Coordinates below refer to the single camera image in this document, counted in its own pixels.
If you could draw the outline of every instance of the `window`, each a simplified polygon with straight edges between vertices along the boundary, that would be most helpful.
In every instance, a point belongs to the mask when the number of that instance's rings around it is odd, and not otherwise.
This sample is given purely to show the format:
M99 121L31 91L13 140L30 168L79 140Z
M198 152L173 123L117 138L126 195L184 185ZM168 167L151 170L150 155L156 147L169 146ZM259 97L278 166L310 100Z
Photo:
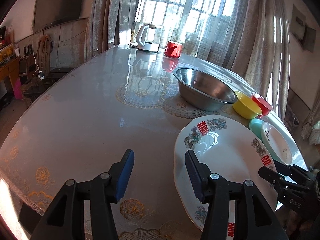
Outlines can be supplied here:
M142 23L153 23L164 26L164 44L169 39L182 43L195 39L199 44L208 38L222 46L237 3L238 0L139 0L135 32Z

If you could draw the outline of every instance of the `television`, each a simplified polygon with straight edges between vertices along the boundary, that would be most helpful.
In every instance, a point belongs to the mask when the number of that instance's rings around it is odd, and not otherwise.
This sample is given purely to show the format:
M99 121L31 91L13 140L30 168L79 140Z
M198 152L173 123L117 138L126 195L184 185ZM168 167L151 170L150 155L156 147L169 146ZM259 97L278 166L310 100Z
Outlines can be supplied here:
M80 18L82 0L36 0L33 33Z

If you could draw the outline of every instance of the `kettle handle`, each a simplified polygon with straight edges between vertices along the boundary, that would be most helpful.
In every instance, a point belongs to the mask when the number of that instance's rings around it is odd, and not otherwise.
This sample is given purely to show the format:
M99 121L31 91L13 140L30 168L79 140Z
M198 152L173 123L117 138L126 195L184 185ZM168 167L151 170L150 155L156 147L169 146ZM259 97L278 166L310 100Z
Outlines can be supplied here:
M144 43L146 41L146 35L147 35L148 28L149 28L149 25L142 25L140 27L138 34L137 34L136 41L141 46L144 46Z

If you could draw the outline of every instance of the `red bowl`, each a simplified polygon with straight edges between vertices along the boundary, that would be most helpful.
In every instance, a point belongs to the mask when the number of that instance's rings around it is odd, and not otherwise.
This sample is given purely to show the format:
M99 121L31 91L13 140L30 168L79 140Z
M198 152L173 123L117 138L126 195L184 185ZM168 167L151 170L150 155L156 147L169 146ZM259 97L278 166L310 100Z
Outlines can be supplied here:
M261 108L262 115L267 115L273 110L272 106L258 93L252 92L251 99Z

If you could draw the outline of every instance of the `table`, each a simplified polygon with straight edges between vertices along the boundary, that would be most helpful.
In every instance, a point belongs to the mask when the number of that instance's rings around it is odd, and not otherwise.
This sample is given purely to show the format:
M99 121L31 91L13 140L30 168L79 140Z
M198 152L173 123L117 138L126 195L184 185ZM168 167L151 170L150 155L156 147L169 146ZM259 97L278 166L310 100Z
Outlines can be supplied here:
M112 205L120 240L199 239L173 181L173 147L191 118L220 114L248 125L231 106L199 110L179 96L174 67L211 73L232 89L254 91L237 74L187 55L172 60L119 45L50 87L18 120L0 149L0 190L43 213L67 179L91 180L120 161L126 149L135 164L124 198ZM307 168L297 145L280 119L273 124L289 143L293 163ZM27 239L14 223L10 204L0 212L18 239ZM86 237L91 239L89 203L85 203Z

